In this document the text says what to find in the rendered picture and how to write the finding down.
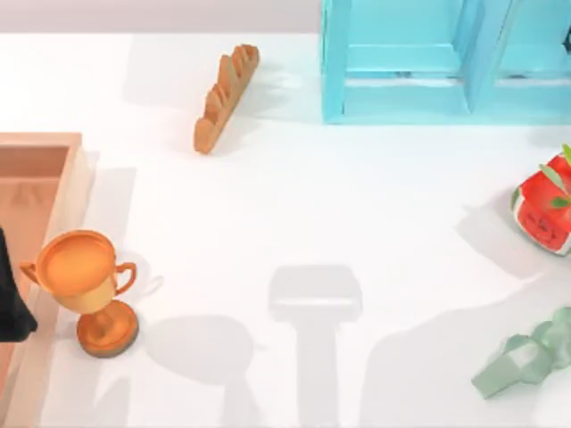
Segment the brown baguette bread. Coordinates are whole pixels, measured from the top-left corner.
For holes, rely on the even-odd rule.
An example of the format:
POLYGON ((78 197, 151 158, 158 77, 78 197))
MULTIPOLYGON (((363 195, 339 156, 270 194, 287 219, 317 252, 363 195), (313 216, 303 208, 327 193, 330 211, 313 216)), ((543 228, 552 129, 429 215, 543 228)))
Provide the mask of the brown baguette bread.
POLYGON ((248 87, 260 61, 257 46, 241 44, 219 59, 217 80, 204 101, 203 115, 194 124, 193 147, 209 154, 248 87))

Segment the light blue rack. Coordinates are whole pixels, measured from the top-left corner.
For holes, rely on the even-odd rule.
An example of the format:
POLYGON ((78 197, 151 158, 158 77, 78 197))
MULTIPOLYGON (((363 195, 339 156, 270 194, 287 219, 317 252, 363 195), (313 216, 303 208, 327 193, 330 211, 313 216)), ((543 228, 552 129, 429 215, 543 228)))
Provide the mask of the light blue rack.
POLYGON ((571 0, 321 0, 330 124, 571 125, 571 0))

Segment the orange trophy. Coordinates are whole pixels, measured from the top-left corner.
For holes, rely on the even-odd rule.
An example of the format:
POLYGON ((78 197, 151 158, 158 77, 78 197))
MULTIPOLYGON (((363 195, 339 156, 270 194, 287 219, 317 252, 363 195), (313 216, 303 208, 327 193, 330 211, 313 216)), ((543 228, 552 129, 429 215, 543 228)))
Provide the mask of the orange trophy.
POLYGON ((86 229, 63 233, 20 269, 62 307, 79 314, 77 337, 88 355, 116 357, 137 338, 135 311, 117 299, 136 281, 137 265, 119 264, 105 235, 86 229))

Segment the salmon shallow box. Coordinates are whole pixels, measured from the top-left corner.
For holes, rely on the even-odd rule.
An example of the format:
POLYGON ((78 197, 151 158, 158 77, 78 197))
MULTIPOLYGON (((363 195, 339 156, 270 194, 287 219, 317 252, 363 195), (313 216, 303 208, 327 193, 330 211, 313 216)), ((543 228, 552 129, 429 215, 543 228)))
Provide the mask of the salmon shallow box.
POLYGON ((0 227, 20 294, 38 321, 0 343, 0 428, 36 428, 49 384, 59 306, 21 272, 57 235, 81 226, 93 172, 79 133, 0 132, 0 227))

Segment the red watermelon slice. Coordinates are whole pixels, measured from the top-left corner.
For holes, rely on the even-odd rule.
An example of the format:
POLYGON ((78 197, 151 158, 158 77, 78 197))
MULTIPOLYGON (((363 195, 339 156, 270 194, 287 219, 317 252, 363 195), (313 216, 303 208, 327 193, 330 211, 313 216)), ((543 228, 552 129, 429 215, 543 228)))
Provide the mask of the red watermelon slice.
POLYGON ((544 250, 571 256, 571 145, 541 164, 511 196, 519 228, 544 250))

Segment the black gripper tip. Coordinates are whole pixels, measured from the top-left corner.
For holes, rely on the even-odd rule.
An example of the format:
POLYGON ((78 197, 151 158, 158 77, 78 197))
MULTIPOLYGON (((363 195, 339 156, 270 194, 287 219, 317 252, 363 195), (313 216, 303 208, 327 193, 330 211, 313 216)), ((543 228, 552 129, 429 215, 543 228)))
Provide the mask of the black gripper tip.
POLYGON ((4 230, 0 227, 0 343, 24 342, 37 330, 14 280, 4 230))

